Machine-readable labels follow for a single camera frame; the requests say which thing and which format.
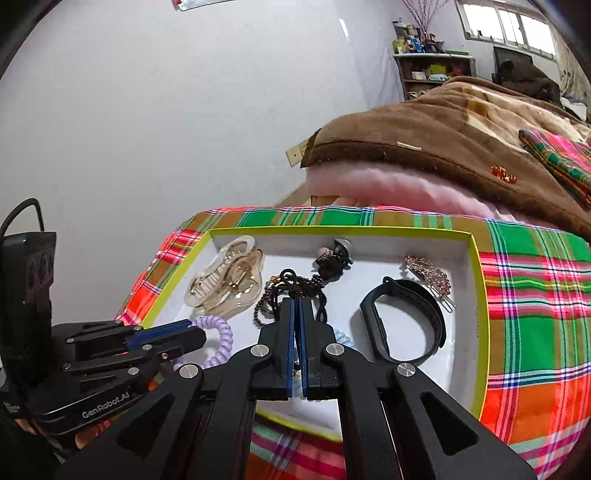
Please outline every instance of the yellow-rimmed box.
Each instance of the yellow-rimmed box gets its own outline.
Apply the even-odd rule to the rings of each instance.
[[[430,259],[445,271],[452,284],[456,307],[442,308],[447,330],[443,348],[420,368],[476,418],[480,418],[489,369],[489,316],[482,267],[471,233],[387,226],[265,226],[212,229],[205,233],[178,266],[148,312],[144,326],[163,325],[191,316],[184,294],[195,273],[204,270],[229,241],[251,235],[265,254],[262,278],[266,281],[284,268],[310,278],[314,259],[321,247],[333,245],[334,238],[346,238],[353,246],[353,265],[337,281],[324,288],[329,323],[352,338],[356,348],[373,359],[365,324],[359,312],[363,297],[382,282],[384,276],[411,278],[404,268],[406,255]],[[388,334],[393,358],[420,356],[432,340],[421,315],[396,300],[382,298],[376,303]],[[252,320],[254,305],[228,319],[234,335],[233,352],[257,343],[259,329]],[[217,350],[219,335],[207,331],[206,346],[186,356],[203,363]],[[289,402],[259,402],[257,412],[302,431],[339,440],[340,423],[336,401],[310,402],[299,398]]]

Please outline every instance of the black wristband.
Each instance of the black wristband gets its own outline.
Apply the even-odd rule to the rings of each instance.
[[[383,283],[369,292],[360,305],[361,315],[365,321],[376,360],[382,359],[393,364],[402,362],[402,360],[390,357],[384,323],[375,307],[375,301],[383,295],[406,300],[425,315],[433,327],[433,345],[429,351],[418,358],[404,361],[419,365],[432,356],[438,348],[443,347],[446,339],[445,321],[435,298],[424,287],[412,280],[393,280],[390,277],[384,277]]]

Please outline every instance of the wooden cabinet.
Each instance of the wooden cabinet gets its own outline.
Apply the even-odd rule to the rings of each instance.
[[[448,53],[406,53],[394,55],[398,70],[400,72],[400,81],[402,82],[402,91],[404,99],[410,100],[421,93],[442,85],[445,80],[429,80],[428,74],[431,65],[443,66],[446,73],[454,70],[463,75],[476,76],[474,57],[465,55],[454,55]],[[413,72],[427,72],[426,80],[413,79]]]

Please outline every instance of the purple spiral hair tie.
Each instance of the purple spiral hair tie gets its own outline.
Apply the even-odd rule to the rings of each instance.
[[[205,369],[226,363],[232,354],[232,344],[234,343],[232,329],[228,323],[220,317],[216,317],[214,315],[203,315],[197,320],[193,320],[192,324],[193,326],[197,326],[202,329],[217,328],[217,330],[220,332],[220,348],[217,349],[217,352],[213,357],[211,357],[204,364],[199,364],[199,366]],[[183,357],[177,358],[174,361],[173,370],[176,371],[184,364],[185,362],[183,361]]]

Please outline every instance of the window frame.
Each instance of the window frame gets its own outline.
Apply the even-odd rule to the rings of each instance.
[[[539,55],[540,57],[544,57],[545,59],[556,61],[556,56],[552,55],[551,53],[545,52],[544,50],[540,50],[539,48],[531,47],[527,41],[527,33],[525,32],[525,27],[523,22],[521,21],[521,15],[525,15],[526,17],[533,18],[535,20],[539,20],[547,25],[550,25],[548,21],[541,15],[539,12],[533,9],[529,9],[526,7],[520,7],[519,5],[511,4],[509,2],[499,1],[499,0],[456,0],[456,8],[457,12],[460,15],[460,20],[462,21],[462,27],[464,29],[464,36],[467,40],[475,40],[475,41],[484,41],[488,43],[492,43],[494,45],[500,45],[504,47],[514,48],[520,51],[527,51],[530,53],[534,53]],[[503,40],[495,39],[492,37],[482,37],[479,35],[473,35],[471,33],[470,23],[468,22],[468,18],[466,15],[466,11],[464,10],[464,5],[479,5],[480,7],[492,7],[495,9],[497,19],[499,20],[499,25],[501,26],[501,31],[503,33]],[[509,13],[514,13],[517,15],[517,21],[519,23],[519,30],[523,36],[523,41],[525,44],[520,44],[518,42],[514,42],[511,40],[507,40],[507,34],[505,32],[505,26],[503,25],[503,20],[499,13],[499,10],[505,10]]]

